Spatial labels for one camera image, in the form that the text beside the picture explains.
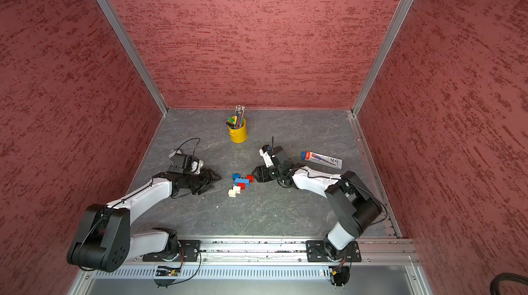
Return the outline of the right aluminium corner post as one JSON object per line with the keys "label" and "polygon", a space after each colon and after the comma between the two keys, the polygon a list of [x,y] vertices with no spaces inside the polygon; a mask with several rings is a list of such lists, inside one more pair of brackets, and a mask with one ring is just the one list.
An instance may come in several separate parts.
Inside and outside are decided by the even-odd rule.
{"label": "right aluminium corner post", "polygon": [[362,85],[362,88],[354,102],[353,108],[351,109],[351,114],[353,117],[358,117],[360,110],[367,99],[368,93],[371,90],[376,78],[378,77],[379,71],[384,64],[386,57],[389,55],[391,47],[403,25],[405,18],[412,6],[414,0],[400,0],[393,18],[390,21],[388,29],[384,35],[380,48],[374,58],[374,61],[371,65],[367,77]]}

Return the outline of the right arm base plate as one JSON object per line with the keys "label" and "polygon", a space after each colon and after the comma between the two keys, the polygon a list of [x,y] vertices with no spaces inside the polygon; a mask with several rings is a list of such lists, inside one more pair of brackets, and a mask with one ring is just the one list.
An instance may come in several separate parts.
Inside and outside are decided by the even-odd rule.
{"label": "right arm base plate", "polygon": [[329,241],[306,241],[308,262],[360,263],[362,261],[357,241],[351,241],[341,250],[336,249]]}

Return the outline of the yellow pen cup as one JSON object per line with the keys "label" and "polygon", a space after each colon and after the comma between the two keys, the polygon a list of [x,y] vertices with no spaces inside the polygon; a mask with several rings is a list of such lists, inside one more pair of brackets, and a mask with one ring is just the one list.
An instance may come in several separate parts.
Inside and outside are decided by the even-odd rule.
{"label": "yellow pen cup", "polygon": [[[230,120],[237,121],[237,118],[231,118]],[[228,126],[228,131],[230,135],[230,139],[236,143],[240,144],[242,142],[245,142],[248,138],[247,128],[246,128],[246,119],[241,118],[241,122],[238,128],[235,128],[235,123],[228,121],[226,125]]]}

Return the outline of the white blue red flat box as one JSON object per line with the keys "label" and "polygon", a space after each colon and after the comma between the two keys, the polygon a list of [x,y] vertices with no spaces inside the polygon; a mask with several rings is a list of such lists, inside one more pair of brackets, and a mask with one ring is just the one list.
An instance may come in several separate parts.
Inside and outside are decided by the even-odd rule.
{"label": "white blue red flat box", "polygon": [[301,158],[303,161],[319,164],[325,167],[335,168],[337,170],[342,169],[342,160],[336,157],[330,157],[312,151],[302,151]]}

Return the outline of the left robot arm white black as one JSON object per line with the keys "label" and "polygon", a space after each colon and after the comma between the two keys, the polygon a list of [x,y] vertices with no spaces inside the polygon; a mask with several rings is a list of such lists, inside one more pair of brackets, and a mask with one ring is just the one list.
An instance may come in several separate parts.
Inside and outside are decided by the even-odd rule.
{"label": "left robot arm white black", "polygon": [[108,204],[92,204],[84,212],[67,253],[67,263],[82,270],[113,272],[126,260],[154,254],[163,261],[182,259],[177,232],[155,228],[131,234],[133,222],[154,205],[174,197],[181,189],[200,195],[221,180],[209,168],[198,174],[158,173],[144,186]]}

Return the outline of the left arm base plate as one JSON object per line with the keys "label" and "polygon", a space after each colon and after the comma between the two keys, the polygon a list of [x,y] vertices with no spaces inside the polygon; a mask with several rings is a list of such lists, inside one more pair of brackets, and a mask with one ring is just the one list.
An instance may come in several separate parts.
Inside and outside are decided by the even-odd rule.
{"label": "left arm base plate", "polygon": [[168,263],[176,264],[183,262],[197,262],[199,256],[199,250],[201,247],[201,241],[197,239],[180,239],[180,251],[179,254],[171,261],[162,259],[159,253],[151,253],[142,256],[143,262],[156,262],[156,263]]}

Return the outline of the aluminium front rail frame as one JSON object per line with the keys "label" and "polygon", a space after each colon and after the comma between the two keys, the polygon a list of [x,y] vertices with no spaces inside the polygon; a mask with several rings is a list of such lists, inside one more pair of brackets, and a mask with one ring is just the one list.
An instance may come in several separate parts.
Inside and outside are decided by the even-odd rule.
{"label": "aluminium front rail frame", "polygon": [[[95,279],[96,272],[81,272],[71,294],[430,294],[431,287],[410,239],[363,238],[362,261],[346,263],[335,282],[331,262],[308,262],[306,239],[295,237],[202,237],[197,262],[191,266],[327,266],[327,280],[228,279]],[[157,266],[139,258],[126,266]]]}

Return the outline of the left aluminium corner post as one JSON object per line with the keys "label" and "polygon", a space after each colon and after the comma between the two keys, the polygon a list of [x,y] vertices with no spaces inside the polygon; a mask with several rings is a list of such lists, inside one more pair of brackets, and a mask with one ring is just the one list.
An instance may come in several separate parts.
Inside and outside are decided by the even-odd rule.
{"label": "left aluminium corner post", "polygon": [[100,9],[103,11],[103,14],[105,15],[106,19],[109,21],[109,24],[114,30],[119,41],[121,42],[121,45],[124,47],[128,57],[130,58],[136,70],[138,71],[141,79],[143,80],[149,93],[151,94],[151,97],[154,99],[162,115],[165,117],[169,111],[169,107],[165,99],[162,97],[162,94],[160,93],[158,86],[155,84],[155,81],[152,78],[150,72],[148,71],[147,66],[145,65],[142,57],[140,56],[139,51],[137,50],[131,37],[129,36],[129,33],[125,29],[125,26],[122,23],[120,17],[118,16],[115,7],[112,5],[111,0],[96,1]]}

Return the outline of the aluminium corner post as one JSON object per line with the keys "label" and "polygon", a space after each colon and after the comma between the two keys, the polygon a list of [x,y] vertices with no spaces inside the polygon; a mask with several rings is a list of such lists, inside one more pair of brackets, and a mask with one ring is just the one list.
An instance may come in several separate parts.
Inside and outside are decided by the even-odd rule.
{"label": "aluminium corner post", "polygon": [[162,97],[162,94],[160,93],[158,86],[155,84],[155,81],[152,78],[150,72],[148,71],[147,66],[145,65],[142,57],[140,56],[139,51],[137,50],[131,37],[129,36],[129,33],[125,29],[125,26],[122,23],[120,17],[118,16],[115,7],[112,5],[111,0],[96,1],[100,9],[103,11],[103,14],[105,15],[106,19],[109,21],[109,24],[114,30],[119,41],[121,42],[121,45],[124,47],[128,57],[130,58],[136,70],[138,71],[141,79],[143,80],[149,93],[151,94],[151,97],[154,99],[162,115],[165,117],[169,111],[169,107],[165,99]]}
{"label": "aluminium corner post", "polygon": [[362,85],[362,88],[354,102],[353,108],[351,109],[351,114],[353,117],[358,117],[360,110],[367,99],[368,93],[371,90],[376,78],[378,77],[379,71],[384,64],[386,57],[389,55],[391,47],[403,25],[405,18],[412,6],[414,0],[400,0],[393,18],[390,21],[388,29],[384,35],[380,48],[374,58],[374,61],[371,65],[367,77]]}

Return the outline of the pens bundle in cup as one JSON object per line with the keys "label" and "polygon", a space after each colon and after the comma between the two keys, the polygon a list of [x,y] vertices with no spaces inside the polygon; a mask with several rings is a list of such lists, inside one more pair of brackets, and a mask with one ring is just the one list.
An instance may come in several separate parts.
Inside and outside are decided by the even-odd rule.
{"label": "pens bundle in cup", "polygon": [[243,126],[245,107],[242,105],[237,105],[235,108],[235,116],[229,117],[226,125],[230,129],[240,129]]}

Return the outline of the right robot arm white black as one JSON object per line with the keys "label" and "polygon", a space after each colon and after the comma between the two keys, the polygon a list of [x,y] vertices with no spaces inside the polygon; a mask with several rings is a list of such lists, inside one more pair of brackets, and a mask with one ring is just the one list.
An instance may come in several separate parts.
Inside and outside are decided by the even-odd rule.
{"label": "right robot arm white black", "polygon": [[382,202],[351,171],[329,174],[285,162],[280,166],[258,166],[252,176],[259,183],[276,181],[283,188],[307,190],[328,200],[337,218],[323,241],[325,255],[332,261],[342,260],[347,246],[384,211]]}

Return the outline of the blue lego plate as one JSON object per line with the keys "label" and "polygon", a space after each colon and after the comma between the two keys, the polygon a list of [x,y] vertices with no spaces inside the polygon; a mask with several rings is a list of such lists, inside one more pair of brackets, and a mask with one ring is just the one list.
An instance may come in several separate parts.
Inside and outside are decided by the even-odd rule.
{"label": "blue lego plate", "polygon": [[232,179],[233,179],[233,182],[235,183],[235,185],[237,183],[245,183],[246,185],[247,184],[250,184],[250,182],[246,179],[246,177],[242,177],[240,174],[238,173],[235,173],[232,175]]}

